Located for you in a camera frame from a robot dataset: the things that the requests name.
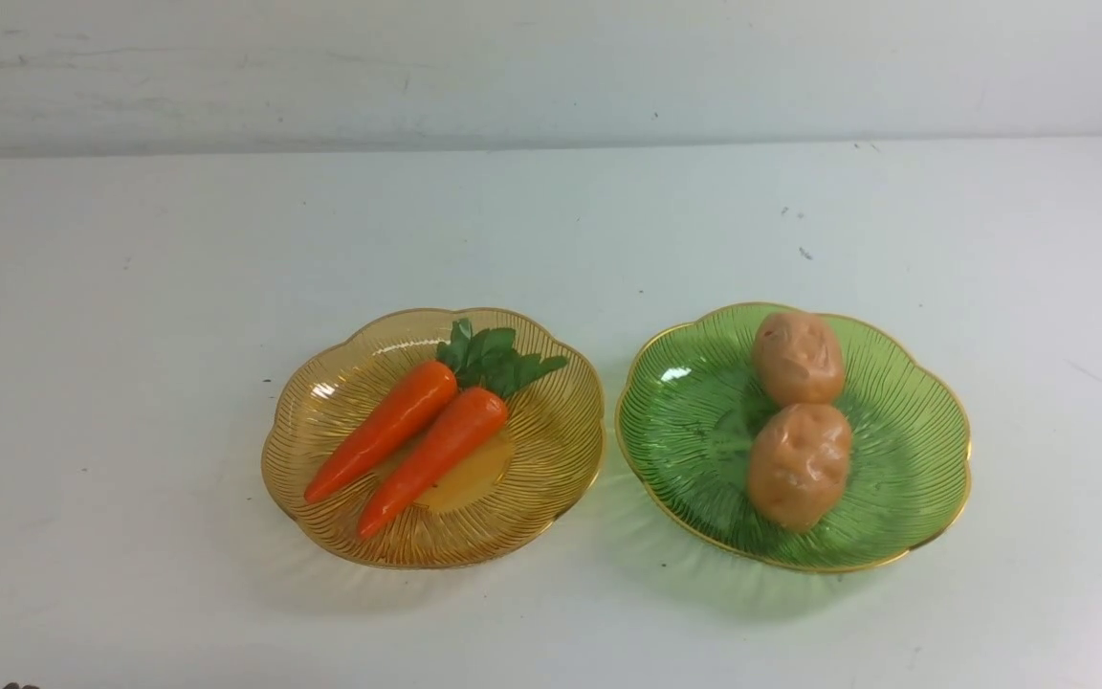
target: white table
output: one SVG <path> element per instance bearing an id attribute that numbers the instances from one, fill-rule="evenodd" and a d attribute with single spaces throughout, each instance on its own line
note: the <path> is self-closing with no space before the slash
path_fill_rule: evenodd
<path id="1" fill-rule="evenodd" d="M 288 375 L 387 311 L 525 311 L 612 406 L 648 336 L 732 301 L 868 320 L 953 385 L 952 531 L 774 570 L 612 444 L 519 553 L 393 572 L 259 480 Z M 0 161 L 8 681 L 1102 689 L 1102 140 Z"/>

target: white surface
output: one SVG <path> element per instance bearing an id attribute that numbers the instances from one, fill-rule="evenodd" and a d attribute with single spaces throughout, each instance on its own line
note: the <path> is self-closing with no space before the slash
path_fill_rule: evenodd
<path id="1" fill-rule="evenodd" d="M 1102 0 L 0 0 L 0 157 L 1102 134 Z"/>
<path id="2" fill-rule="evenodd" d="M 648 336 L 748 300 L 869 320 L 953 385 L 952 531 L 773 570 L 612 450 L 519 553 L 390 572 L 259 480 L 288 375 L 387 311 L 525 311 L 613 402 Z M 1102 141 L 0 162 L 10 680 L 1102 689 Z"/>

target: carrot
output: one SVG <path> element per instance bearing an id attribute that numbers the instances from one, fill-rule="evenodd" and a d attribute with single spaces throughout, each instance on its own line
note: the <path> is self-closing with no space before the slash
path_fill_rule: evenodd
<path id="1" fill-rule="evenodd" d="M 410 457 L 380 485 L 359 515 L 359 538 L 376 536 L 442 475 L 497 434 L 508 422 L 506 398 L 568 363 L 564 357 L 543 360 L 538 354 L 521 357 L 512 348 L 494 349 L 493 356 L 477 362 L 469 373 L 480 385 L 456 396 Z"/>
<path id="2" fill-rule="evenodd" d="M 458 394 L 458 375 L 467 370 L 473 341 L 471 322 L 467 319 L 455 322 L 450 341 L 437 347 L 436 358 L 412 367 L 325 460 L 305 488 L 305 502 L 320 503 L 333 496 L 432 423 Z"/>

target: plate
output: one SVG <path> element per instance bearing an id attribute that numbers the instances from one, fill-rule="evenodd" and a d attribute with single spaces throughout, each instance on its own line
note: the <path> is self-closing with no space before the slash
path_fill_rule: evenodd
<path id="1" fill-rule="evenodd" d="M 804 535 L 756 514 L 746 497 L 752 441 L 778 407 L 754 376 L 765 316 L 749 302 L 660 333 L 635 357 L 616 409 L 619 449 L 666 514 L 732 553 L 788 569 L 856 571 L 940 536 L 971 491 L 971 432 L 952 389 L 887 333 L 822 314 L 847 372 L 835 401 L 853 429 L 844 497 Z"/>
<path id="2" fill-rule="evenodd" d="M 569 365 L 509 400 L 508 424 L 370 540 L 355 526 L 380 480 L 419 439 L 315 505 L 303 491 L 337 444 L 419 362 L 434 358 L 451 323 L 512 327 L 521 353 Z M 472 566 L 529 543 L 584 496 L 601 469 L 603 385 L 576 349 L 533 320 L 501 309 L 415 309 L 376 320 L 310 359 L 288 381 L 262 451 L 262 478 L 280 509 L 318 546 L 367 566 Z"/>

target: carrot leaves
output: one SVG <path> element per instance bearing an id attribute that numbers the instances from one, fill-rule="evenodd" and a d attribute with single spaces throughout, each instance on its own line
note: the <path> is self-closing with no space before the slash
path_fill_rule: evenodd
<path id="1" fill-rule="evenodd" d="M 436 358 L 458 378 L 461 388 L 482 385 L 507 398 L 534 380 L 569 365 L 564 357 L 542 358 L 539 354 L 519 354 L 512 348 L 517 332 L 512 327 L 488 327 L 474 332 L 467 319 L 455 320 L 450 341 L 436 347 Z"/>
<path id="2" fill-rule="evenodd" d="M 474 329 L 471 326 L 471 319 L 455 320 L 450 329 L 450 341 L 436 345 L 436 360 L 450 366 L 450 370 L 455 374 L 460 374 L 467 364 L 467 353 L 473 338 Z"/>

